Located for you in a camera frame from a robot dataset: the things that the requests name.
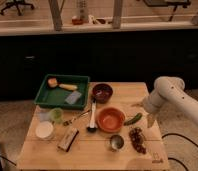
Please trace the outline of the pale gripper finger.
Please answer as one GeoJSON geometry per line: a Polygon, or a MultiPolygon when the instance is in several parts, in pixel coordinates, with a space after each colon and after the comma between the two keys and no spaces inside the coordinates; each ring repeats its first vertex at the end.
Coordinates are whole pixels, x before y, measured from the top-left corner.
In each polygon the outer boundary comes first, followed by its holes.
{"type": "Polygon", "coordinates": [[[147,115],[147,127],[151,128],[156,120],[155,114],[148,114],[147,115]]]}

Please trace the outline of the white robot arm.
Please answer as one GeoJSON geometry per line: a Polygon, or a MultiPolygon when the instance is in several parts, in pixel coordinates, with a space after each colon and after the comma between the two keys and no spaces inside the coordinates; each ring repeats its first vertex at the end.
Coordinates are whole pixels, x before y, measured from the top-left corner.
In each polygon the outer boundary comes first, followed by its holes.
{"type": "Polygon", "coordinates": [[[181,110],[198,126],[198,101],[184,92],[185,82],[179,77],[158,77],[153,91],[142,100],[142,107],[148,113],[147,127],[151,128],[157,113],[165,102],[181,110]]]}

